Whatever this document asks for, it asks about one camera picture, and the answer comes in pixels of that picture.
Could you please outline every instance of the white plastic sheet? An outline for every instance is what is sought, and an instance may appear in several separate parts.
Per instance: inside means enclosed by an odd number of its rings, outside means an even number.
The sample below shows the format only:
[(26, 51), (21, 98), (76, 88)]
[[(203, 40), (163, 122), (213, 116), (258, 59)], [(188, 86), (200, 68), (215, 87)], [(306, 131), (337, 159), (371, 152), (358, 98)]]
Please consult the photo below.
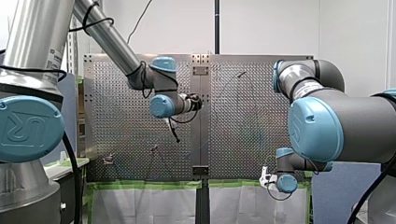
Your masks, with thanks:
[[(271, 193), (277, 198), (287, 196)], [(210, 189), (210, 218), (216, 224), (305, 224), (308, 205), (306, 189), (297, 189), (284, 202), (272, 199), (263, 187)]]

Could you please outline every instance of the metal pole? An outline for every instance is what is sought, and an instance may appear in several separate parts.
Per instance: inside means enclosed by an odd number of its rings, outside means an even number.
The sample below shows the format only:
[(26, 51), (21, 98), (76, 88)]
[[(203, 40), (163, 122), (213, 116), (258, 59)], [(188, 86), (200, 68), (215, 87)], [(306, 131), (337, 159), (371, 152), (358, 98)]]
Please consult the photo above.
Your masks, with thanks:
[[(81, 23), (92, 4), (92, 0), (76, 1), (74, 15)], [(102, 9), (93, 7), (87, 23), (90, 24), (104, 18), (106, 18), (106, 15)], [(88, 28), (87, 32), (125, 75), (131, 74), (140, 66), (134, 51), (127, 45), (117, 29), (111, 25), (110, 21), (100, 22)]]
[(220, 0), (215, 0), (215, 54), (220, 54)]

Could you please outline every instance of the robot end effector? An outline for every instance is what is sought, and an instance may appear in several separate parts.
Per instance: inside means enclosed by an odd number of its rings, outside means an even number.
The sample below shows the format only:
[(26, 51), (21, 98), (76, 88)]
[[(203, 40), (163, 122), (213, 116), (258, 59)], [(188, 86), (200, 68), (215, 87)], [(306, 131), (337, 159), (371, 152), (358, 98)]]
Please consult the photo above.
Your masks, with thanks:
[(141, 65), (127, 75), (128, 85), (138, 91), (154, 89), (155, 96), (150, 100), (150, 113), (158, 118), (170, 118), (174, 115), (198, 111), (202, 100), (195, 93), (177, 93), (176, 61), (171, 57), (157, 57), (146, 65)]

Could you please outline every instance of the robot logo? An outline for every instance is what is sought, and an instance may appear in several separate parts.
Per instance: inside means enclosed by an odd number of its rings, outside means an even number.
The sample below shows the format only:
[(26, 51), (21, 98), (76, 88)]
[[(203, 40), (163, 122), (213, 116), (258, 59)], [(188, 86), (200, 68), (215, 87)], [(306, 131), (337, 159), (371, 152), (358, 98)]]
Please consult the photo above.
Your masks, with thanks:
[(43, 147), (47, 119), (45, 116), (14, 111), (8, 116), (1, 145)]

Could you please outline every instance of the metal bracket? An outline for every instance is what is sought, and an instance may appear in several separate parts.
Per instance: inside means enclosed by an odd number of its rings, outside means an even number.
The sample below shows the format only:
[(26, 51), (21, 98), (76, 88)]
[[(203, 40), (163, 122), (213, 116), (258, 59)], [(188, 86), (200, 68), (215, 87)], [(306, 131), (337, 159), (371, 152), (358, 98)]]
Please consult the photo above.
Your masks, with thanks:
[(210, 70), (209, 54), (192, 55), (192, 75), (209, 76)]
[(209, 175), (209, 166), (192, 166), (193, 175)]

